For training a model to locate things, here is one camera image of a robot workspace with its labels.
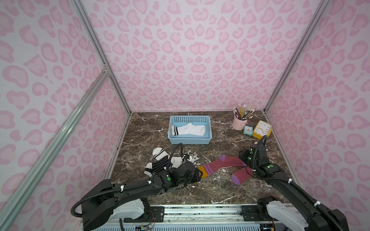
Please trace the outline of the black striped sock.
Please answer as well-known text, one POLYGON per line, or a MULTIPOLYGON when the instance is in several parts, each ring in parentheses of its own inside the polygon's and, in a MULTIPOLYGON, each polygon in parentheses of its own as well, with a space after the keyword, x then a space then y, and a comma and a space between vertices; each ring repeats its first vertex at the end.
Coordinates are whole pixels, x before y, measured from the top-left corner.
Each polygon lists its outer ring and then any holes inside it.
POLYGON ((188 154, 180 152, 180 157, 175 157, 173 155, 172 158, 170 158, 170 155, 164 149, 157 147, 152 152, 151 162, 146 165, 144 174, 148 177, 152 177, 154 173, 159 173, 162 170, 179 168, 188 160, 190 160, 188 154))

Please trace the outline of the maroon purple sock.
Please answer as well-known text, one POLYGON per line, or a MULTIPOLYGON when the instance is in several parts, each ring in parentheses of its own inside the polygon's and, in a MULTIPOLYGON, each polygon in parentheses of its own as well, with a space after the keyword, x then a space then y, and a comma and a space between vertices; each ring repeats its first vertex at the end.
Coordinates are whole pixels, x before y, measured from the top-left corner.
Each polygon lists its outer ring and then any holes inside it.
POLYGON ((238 157, 229 157, 226 155, 221 155, 215 161, 208 164, 204 164, 198 167, 198 170, 202 172, 202 178, 207 178, 213 175, 221 168, 225 167, 245 167, 246 164, 238 157))
POLYGON ((253 176, 252 169, 250 167, 245 167, 233 173, 231 179, 235 185, 241 185, 252 176, 253 176))

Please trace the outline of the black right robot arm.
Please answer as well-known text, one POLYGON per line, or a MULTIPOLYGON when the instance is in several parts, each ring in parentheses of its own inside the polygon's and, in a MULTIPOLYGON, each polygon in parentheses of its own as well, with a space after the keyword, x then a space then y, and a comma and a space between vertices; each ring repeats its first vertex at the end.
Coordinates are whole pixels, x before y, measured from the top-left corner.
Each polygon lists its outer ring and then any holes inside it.
POLYGON ((295 207, 285 207, 273 196, 257 201, 255 216, 261 220, 277 220, 292 231, 347 231, 346 216, 331 210, 296 184, 277 164, 267 156, 266 142, 259 141, 240 152, 239 158, 250 167, 252 176, 278 190, 295 207))

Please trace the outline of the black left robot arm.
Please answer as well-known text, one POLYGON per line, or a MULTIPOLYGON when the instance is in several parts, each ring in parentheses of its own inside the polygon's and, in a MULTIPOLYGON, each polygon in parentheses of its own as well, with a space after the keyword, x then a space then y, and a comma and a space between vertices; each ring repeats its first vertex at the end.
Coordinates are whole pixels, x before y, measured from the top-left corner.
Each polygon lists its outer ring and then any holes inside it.
POLYGON ((149 180, 114 184, 103 180, 76 202, 70 213, 81 218, 83 229, 91 231, 103 226, 118 207, 152 195, 161 195, 200 182, 203 173, 186 161, 178 168, 154 173, 149 180))

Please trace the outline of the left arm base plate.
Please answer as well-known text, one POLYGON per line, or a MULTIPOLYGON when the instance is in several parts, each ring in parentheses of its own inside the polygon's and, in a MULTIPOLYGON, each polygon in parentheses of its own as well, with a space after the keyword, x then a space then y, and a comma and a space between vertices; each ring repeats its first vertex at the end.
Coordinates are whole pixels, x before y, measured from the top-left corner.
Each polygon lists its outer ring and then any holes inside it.
POLYGON ((151 206, 147 198, 143 197, 124 204, 129 209, 129 217, 124 223, 163 222, 165 207, 151 206))

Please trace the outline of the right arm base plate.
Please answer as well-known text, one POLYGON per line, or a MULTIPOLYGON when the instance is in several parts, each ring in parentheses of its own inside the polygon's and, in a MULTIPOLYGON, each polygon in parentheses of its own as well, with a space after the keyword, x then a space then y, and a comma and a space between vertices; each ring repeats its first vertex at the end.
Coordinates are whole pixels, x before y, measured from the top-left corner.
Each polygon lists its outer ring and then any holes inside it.
POLYGON ((272 221, 269 216, 267 205, 270 202, 278 201, 274 196, 266 196, 257 200, 256 205, 242 206, 240 216, 243 216, 244 221, 272 221))

